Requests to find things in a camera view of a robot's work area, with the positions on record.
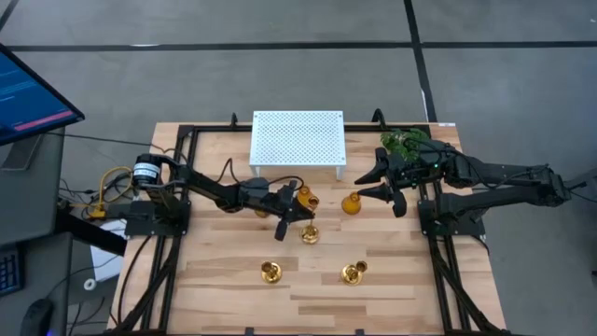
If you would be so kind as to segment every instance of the green object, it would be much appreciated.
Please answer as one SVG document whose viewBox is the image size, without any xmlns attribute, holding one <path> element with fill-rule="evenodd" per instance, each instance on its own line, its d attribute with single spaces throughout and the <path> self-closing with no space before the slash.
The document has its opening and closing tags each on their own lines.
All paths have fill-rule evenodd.
<svg viewBox="0 0 597 336">
<path fill-rule="evenodd" d="M 382 144 L 390 153 L 400 153 L 405 161 L 416 161 L 419 157 L 418 144 L 407 139 L 428 140 L 429 136 L 419 129 L 410 129 L 407 132 L 395 130 L 392 133 L 382 133 Z"/>
</svg>

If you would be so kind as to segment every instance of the gray floor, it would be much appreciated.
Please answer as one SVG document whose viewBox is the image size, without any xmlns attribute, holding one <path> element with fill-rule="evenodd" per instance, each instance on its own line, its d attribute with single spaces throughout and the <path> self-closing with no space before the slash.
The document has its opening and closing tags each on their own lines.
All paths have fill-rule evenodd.
<svg viewBox="0 0 597 336">
<path fill-rule="evenodd" d="M 7 3 L 0 0 L 0 10 Z M 423 42 L 597 40 L 594 0 L 416 0 L 414 9 Z M 408 41 L 405 8 L 393 0 L 20 0 L 0 32 L 7 45 L 327 40 Z M 549 162 L 564 177 L 597 166 L 597 49 L 423 53 L 437 118 L 458 124 L 468 154 Z M 249 120 L 257 109 L 341 109 L 362 121 L 379 107 L 389 121 L 426 119 L 410 49 L 19 56 L 87 115 L 69 133 L 145 142 L 158 121 L 224 121 L 232 112 Z M 73 189 L 95 188 L 101 173 L 131 165 L 140 150 L 67 139 L 62 176 Z M 513 332 L 597 334 L 595 218 L 595 204 L 578 199 L 488 213 L 495 281 Z M 75 249 L 74 269 L 87 266 L 87 247 Z M 73 302 L 94 299 L 81 316 L 114 290 L 113 281 L 83 292 L 89 276 L 71 289 Z M 97 320 L 107 318 L 107 306 Z"/>
</svg>

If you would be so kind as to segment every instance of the keyboard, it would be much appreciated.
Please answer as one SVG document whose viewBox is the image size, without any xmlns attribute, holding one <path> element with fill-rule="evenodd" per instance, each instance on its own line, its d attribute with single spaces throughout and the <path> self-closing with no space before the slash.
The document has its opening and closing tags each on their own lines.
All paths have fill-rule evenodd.
<svg viewBox="0 0 597 336">
<path fill-rule="evenodd" d="M 16 245 L 0 246 L 0 297 L 24 287 L 24 262 Z"/>
</svg>

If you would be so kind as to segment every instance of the white perforated tray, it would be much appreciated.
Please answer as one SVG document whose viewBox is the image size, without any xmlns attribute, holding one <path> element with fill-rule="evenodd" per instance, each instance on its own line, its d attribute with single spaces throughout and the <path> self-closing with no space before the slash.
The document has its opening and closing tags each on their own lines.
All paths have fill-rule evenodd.
<svg viewBox="0 0 597 336">
<path fill-rule="evenodd" d="M 254 173 L 263 166 L 346 165 L 342 111 L 255 111 L 251 133 Z"/>
</svg>

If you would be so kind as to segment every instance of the computer monitor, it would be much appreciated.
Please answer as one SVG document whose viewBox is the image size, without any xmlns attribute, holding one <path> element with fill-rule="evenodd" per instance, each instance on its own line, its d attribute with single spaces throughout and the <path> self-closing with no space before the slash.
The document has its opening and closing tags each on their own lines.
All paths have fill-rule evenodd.
<svg viewBox="0 0 597 336">
<path fill-rule="evenodd" d="M 0 44 L 0 146 L 16 142 L 3 168 L 26 168 L 40 134 L 84 118 L 83 113 Z"/>
</svg>

